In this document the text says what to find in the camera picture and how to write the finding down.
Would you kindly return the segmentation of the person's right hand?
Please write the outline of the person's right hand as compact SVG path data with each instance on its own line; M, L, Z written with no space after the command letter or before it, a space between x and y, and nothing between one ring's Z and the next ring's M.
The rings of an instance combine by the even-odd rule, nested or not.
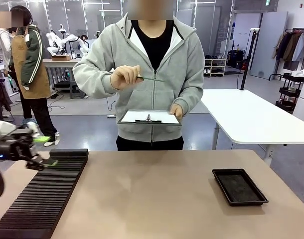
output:
M140 78L140 66L120 66L117 67L110 77L111 85L117 90L124 90L132 87L143 79Z

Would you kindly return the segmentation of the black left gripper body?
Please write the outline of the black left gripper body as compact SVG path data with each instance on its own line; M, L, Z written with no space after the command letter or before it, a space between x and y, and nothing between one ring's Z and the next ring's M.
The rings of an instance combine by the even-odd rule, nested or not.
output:
M13 131L0 137L0 161L33 161L36 151L32 131Z

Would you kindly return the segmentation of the person's left hand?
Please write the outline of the person's left hand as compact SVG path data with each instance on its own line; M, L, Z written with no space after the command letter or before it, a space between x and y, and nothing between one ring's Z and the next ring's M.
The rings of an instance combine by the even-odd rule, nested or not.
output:
M181 120L182 117L183 117L183 109L180 105L178 104L173 104L171 107L170 107L170 111L169 113L171 115L175 115L175 117L178 119L178 120Z

